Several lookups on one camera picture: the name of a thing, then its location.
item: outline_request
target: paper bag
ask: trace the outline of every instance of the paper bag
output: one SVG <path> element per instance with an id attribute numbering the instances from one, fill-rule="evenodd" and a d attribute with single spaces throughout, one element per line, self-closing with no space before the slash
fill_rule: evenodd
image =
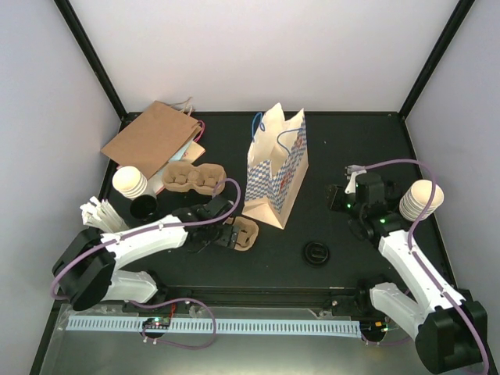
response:
<path id="1" fill-rule="evenodd" d="M 278 103 L 248 150 L 243 215 L 284 229 L 308 166 L 304 109 L 285 121 Z"/>

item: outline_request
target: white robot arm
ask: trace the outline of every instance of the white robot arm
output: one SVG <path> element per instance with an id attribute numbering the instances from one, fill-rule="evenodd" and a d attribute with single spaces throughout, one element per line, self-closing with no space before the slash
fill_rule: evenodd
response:
<path id="1" fill-rule="evenodd" d="M 416 261 L 415 256 L 410 252 L 407 231 L 397 230 L 391 232 L 387 237 L 382 237 L 378 250 L 398 271 L 416 302 L 400 291 L 395 284 L 382 283 L 370 289 L 373 307 L 391 317 L 415 340 L 420 326 L 430 313 L 434 313 L 436 309 L 450 309 L 453 306 L 435 287 Z M 443 285 L 445 291 L 456 304 L 461 305 L 465 298 L 443 279 L 415 241 L 413 241 L 412 251 L 416 252 L 424 261 L 427 268 Z"/>

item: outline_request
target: white paper cup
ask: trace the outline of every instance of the white paper cup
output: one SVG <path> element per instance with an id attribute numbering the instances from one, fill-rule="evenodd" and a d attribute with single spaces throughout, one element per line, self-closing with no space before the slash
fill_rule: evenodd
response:
<path id="1" fill-rule="evenodd" d="M 412 187 L 409 189 L 410 199 L 415 203 L 418 203 L 422 208 L 429 202 L 430 192 L 432 191 L 432 181 L 429 180 L 418 180 L 415 181 Z M 430 204 L 430 208 L 436 209 L 443 204 L 445 200 L 445 193 L 441 190 L 439 185 L 436 184 L 436 192 L 434 193 L 434 199 Z"/>
<path id="2" fill-rule="evenodd" d="M 112 177 L 112 185 L 129 199 L 134 199 L 139 195 L 156 196 L 152 187 L 148 185 L 145 175 L 134 166 L 124 166 L 117 170 Z"/>
<path id="3" fill-rule="evenodd" d="M 399 212 L 408 221 L 415 221 L 419 214 L 425 208 L 432 190 L 432 182 L 428 180 L 418 180 L 406 192 L 399 202 Z M 434 199 L 427 212 L 422 216 L 422 220 L 432 215 L 434 211 L 445 200 L 445 194 L 439 186 L 436 185 Z"/>

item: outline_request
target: white wall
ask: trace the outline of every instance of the white wall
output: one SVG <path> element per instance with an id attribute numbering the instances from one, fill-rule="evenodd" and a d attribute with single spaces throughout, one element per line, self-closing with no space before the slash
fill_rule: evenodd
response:
<path id="1" fill-rule="evenodd" d="M 1 373 L 29 372 L 52 300 L 54 261 L 97 194 L 101 146 L 119 121 L 54 3 L 0 12 Z"/>
<path id="2" fill-rule="evenodd" d="M 398 111 L 457 0 L 72 0 L 129 111 Z"/>
<path id="3" fill-rule="evenodd" d="M 437 211 L 459 285 L 486 308 L 500 359 L 500 2 L 476 2 L 409 116 L 445 191 Z"/>

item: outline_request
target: black cup lid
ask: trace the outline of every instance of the black cup lid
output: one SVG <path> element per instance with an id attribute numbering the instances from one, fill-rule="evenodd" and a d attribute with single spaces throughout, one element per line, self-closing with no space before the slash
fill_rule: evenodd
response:
<path id="1" fill-rule="evenodd" d="M 318 241 L 309 242 L 304 247 L 302 254 L 305 262 L 312 267 L 324 266 L 330 258 L 330 250 L 328 247 Z"/>

